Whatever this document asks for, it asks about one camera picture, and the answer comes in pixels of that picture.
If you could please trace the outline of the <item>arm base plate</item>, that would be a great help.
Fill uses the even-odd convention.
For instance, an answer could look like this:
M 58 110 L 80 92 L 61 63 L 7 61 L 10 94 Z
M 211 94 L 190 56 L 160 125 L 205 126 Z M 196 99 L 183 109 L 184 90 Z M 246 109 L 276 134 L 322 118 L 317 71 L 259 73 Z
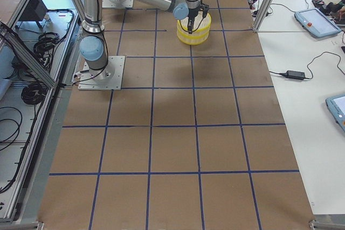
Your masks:
M 134 0 L 102 0 L 103 9 L 131 9 Z
M 78 90 L 120 90 L 124 66 L 125 56 L 109 56 L 107 67 L 99 74 L 84 62 L 83 70 L 88 72 L 80 75 Z

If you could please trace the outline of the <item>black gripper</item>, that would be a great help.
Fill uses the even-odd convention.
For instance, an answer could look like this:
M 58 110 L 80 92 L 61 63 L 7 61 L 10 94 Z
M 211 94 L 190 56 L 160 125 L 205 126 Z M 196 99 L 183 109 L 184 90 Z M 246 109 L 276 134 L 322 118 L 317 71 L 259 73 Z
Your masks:
M 199 8 L 189 9 L 188 23 L 187 23 L 188 34 L 192 34 L 193 32 L 193 20 L 195 20 L 195 17 L 198 15 L 198 13 L 199 13 Z

